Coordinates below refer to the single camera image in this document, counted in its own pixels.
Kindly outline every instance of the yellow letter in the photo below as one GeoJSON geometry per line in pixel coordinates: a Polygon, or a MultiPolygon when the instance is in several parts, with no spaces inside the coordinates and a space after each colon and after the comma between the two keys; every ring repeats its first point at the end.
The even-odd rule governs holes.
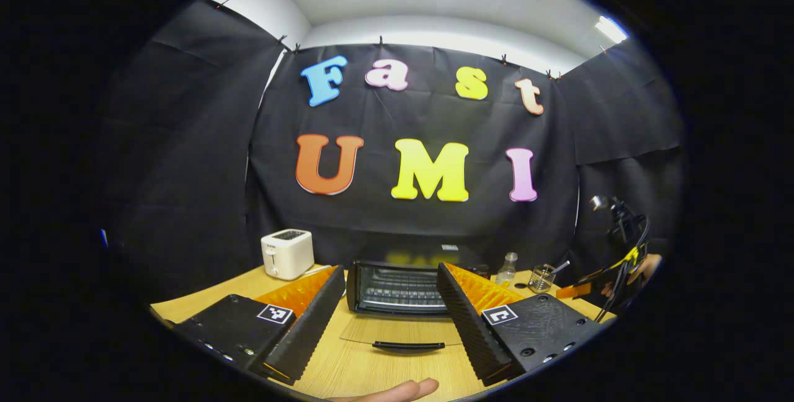
{"type": "Polygon", "coordinates": [[[465,99],[484,99],[488,96],[488,86],[485,85],[485,72],[479,68],[462,66],[457,69],[455,83],[457,94],[465,99]]]}
{"type": "Polygon", "coordinates": [[[395,142],[402,156],[399,164],[397,186],[391,188],[391,196],[395,199],[416,199],[418,194],[414,188],[414,175],[425,199],[430,199],[444,178],[439,190],[439,200],[465,202],[468,192],[463,184],[463,162],[468,154],[468,147],[460,143],[447,143],[442,148],[436,161],[433,162],[419,140],[403,138],[395,142]]]}

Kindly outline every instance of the hand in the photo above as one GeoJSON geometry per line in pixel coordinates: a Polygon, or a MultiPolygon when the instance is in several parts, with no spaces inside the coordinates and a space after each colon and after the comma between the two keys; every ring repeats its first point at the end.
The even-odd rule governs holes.
{"type": "Polygon", "coordinates": [[[419,383],[408,380],[390,390],[378,391],[358,397],[329,397],[331,402],[411,402],[439,389],[439,382],[434,379],[425,379],[419,383]]]}
{"type": "MultiPolygon", "coordinates": [[[[629,275],[629,280],[626,282],[626,284],[635,282],[640,273],[643,274],[645,281],[649,280],[651,275],[653,275],[653,272],[656,271],[656,267],[659,267],[659,263],[661,263],[661,255],[648,254],[646,259],[644,259],[643,262],[640,263],[640,266],[637,267],[637,270],[635,270],[632,275],[629,275]]],[[[601,295],[606,295],[607,298],[612,298],[612,288],[614,286],[614,283],[607,283],[607,285],[601,289],[601,295]]]]}

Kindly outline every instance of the wooden table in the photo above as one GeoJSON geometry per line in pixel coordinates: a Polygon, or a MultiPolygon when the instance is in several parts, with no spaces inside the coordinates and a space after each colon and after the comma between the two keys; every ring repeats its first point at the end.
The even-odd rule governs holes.
{"type": "MultiPolygon", "coordinates": [[[[529,270],[517,272],[514,282],[527,283],[531,274],[532,272],[529,270]]],[[[231,293],[242,295],[242,297],[256,298],[270,290],[280,288],[286,283],[287,281],[269,277],[264,272],[264,266],[260,266],[211,288],[186,295],[186,297],[176,298],[176,300],[154,303],[151,304],[151,307],[162,318],[174,323],[181,323],[231,293]]],[[[554,295],[556,289],[559,287],[554,285],[550,294],[554,295]]],[[[511,290],[527,297],[535,295],[528,288],[518,289],[511,286],[511,290]]],[[[562,301],[590,319],[595,318],[599,312],[597,306],[584,300],[565,298],[562,301]]],[[[615,315],[607,314],[604,321],[613,317],[615,315]]],[[[349,311],[346,297],[342,297],[317,349],[306,366],[306,371],[301,380],[295,382],[293,390],[323,399],[335,396],[360,396],[386,390],[406,380],[413,379],[420,382],[426,377],[433,377],[439,381],[439,389],[422,399],[422,402],[433,402],[459,399],[479,393],[486,388],[504,384],[504,382],[499,382],[488,387],[484,386],[474,375],[474,369],[468,361],[463,345],[459,342],[447,345],[446,348],[439,349],[439,351],[419,356],[389,354],[373,348],[366,342],[348,340],[351,323],[358,323],[360,326],[362,323],[369,322],[366,315],[354,314],[349,311]]],[[[391,339],[394,335],[406,335],[401,331],[408,326],[405,322],[401,324],[380,321],[380,323],[380,326],[385,326],[385,328],[378,326],[377,329],[392,329],[393,331],[383,333],[382,339],[384,340],[391,339]]],[[[452,320],[447,318],[440,323],[439,328],[445,329],[448,335],[452,320]]],[[[272,382],[283,385],[276,380],[272,380],[272,382]]]]}

